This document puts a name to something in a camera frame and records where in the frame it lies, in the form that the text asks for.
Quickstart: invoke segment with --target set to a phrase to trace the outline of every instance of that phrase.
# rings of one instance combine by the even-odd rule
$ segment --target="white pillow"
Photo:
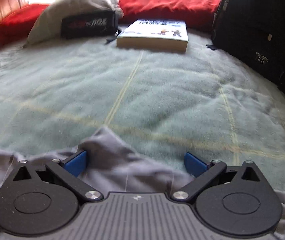
[[[28,35],[27,44],[59,37],[61,21],[68,16],[101,9],[113,10],[122,17],[123,12],[118,2],[119,0],[57,0],[49,5],[36,20]]]

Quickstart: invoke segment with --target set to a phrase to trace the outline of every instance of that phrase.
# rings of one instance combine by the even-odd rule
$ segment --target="logo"
[[[107,25],[107,18],[97,18],[93,19],[92,21],[88,22],[86,20],[75,20],[68,25],[70,29],[81,29],[84,27],[104,27]]]
[[[97,18],[97,19],[93,19],[90,22],[86,22],[86,26],[87,27],[95,27],[95,26],[106,26],[107,25],[107,18]]]
[[[268,58],[266,58],[265,56],[263,56],[262,54],[256,52],[256,60],[258,62],[260,62],[261,64],[266,64],[268,62]]]
[[[136,195],[136,196],[133,197],[133,199],[138,201],[138,200],[141,200],[141,199],[142,199],[142,196]]]

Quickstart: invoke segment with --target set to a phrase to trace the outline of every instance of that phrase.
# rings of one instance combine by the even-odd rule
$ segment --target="silver bolt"
[[[189,197],[189,194],[184,191],[176,191],[172,195],[175,199],[187,199]]]
[[[85,196],[86,198],[89,198],[89,199],[97,199],[97,198],[100,198],[101,193],[95,190],[91,190],[91,191],[86,192]]]

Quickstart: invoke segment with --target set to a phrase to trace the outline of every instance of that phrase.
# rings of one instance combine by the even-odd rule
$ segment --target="gray ribbed panel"
[[[78,217],[53,234],[23,238],[0,234],[0,240],[223,240],[208,230],[186,204],[162,193],[111,193],[99,203],[87,203]],[[272,235],[257,240],[275,240]]]

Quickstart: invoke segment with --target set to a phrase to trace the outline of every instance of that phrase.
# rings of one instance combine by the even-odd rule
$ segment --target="gray cloth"
[[[90,164],[79,178],[101,191],[167,192],[171,194],[192,181],[192,177],[138,154],[107,127],[97,130],[79,144],[79,149],[89,153]],[[77,147],[30,156],[32,164],[43,165],[53,158],[65,159]],[[17,152],[0,149],[0,187],[8,174],[24,159]],[[277,229],[277,236],[285,239],[285,192],[277,192],[283,202],[284,214]]]

